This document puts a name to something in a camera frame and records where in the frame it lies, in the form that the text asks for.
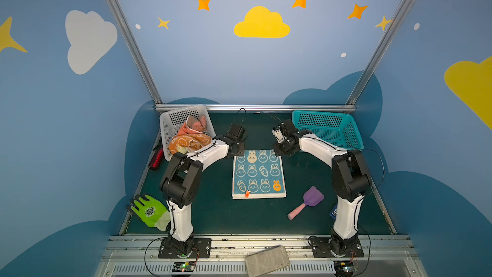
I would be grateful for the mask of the blue bunny pattern towel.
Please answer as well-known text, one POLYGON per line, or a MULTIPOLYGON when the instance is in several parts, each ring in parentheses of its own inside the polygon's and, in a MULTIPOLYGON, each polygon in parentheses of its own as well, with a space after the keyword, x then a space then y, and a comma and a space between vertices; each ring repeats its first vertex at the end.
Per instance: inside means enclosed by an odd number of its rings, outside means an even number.
POLYGON ((247 150, 234 157, 234 200, 285 198, 282 159, 274 150, 247 150))

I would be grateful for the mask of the orange bunny pattern towel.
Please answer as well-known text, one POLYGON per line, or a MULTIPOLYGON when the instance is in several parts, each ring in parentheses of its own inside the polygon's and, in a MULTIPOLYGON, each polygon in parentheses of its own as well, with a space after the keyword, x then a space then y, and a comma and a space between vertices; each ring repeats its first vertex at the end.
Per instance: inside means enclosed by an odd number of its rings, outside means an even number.
POLYGON ((171 155, 175 153, 191 153, 211 144, 211 140, 210 136, 203 133, 177 135, 171 140, 168 149, 171 155))

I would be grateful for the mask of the white plastic basket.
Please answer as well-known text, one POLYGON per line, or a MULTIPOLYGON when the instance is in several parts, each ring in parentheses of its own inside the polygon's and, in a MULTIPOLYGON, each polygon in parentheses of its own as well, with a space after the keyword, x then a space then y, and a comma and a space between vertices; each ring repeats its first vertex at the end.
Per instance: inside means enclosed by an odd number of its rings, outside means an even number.
POLYGON ((194 116, 197 119, 205 116, 207 132, 204 134, 210 136, 211 138, 214 138, 216 136, 208 111, 204 105, 181 107, 165 112, 160 115, 160 128, 163 153, 166 161, 170 161, 171 157, 173 156, 168 149, 168 145, 170 144, 171 140, 178 135, 180 128, 187 120, 187 117, 190 115, 194 116))

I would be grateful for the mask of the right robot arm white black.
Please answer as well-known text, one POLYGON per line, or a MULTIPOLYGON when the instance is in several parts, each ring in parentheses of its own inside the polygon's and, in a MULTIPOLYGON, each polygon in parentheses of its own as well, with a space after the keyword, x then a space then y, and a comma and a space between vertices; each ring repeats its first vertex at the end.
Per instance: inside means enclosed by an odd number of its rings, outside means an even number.
POLYGON ((360 208, 372 182, 362 152, 335 146, 307 130, 287 134, 274 129, 272 134, 276 139, 274 151, 277 156, 303 151, 331 168, 332 186, 337 195, 337 216, 331 231, 332 250, 341 253, 357 244, 360 208))

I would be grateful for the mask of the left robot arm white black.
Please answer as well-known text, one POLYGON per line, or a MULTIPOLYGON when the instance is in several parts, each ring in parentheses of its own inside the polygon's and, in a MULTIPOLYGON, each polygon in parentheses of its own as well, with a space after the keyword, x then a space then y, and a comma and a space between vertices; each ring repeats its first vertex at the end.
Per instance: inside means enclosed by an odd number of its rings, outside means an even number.
POLYGON ((219 160, 243 156, 244 152, 244 140, 222 136, 196 152, 173 155, 160 183, 170 210, 172 240, 180 244, 192 240, 192 203, 201 184, 202 172, 219 160))

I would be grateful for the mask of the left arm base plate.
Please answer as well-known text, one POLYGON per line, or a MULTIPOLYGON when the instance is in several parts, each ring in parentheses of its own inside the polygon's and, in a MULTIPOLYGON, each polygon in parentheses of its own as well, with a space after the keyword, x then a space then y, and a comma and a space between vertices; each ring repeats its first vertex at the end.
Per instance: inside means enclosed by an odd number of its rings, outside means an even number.
POLYGON ((181 242, 173 237, 163 240, 158 253, 159 259, 208 259, 211 251, 210 238, 193 238, 181 242))

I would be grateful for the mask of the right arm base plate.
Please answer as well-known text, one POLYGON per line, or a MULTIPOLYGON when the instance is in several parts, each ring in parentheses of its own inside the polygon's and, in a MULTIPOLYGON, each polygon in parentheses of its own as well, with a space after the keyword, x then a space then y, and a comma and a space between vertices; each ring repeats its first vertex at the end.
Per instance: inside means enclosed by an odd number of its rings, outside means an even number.
POLYGON ((315 258, 363 258, 365 256, 361 242, 357 237, 339 239, 338 237, 311 236, 307 242, 315 258))

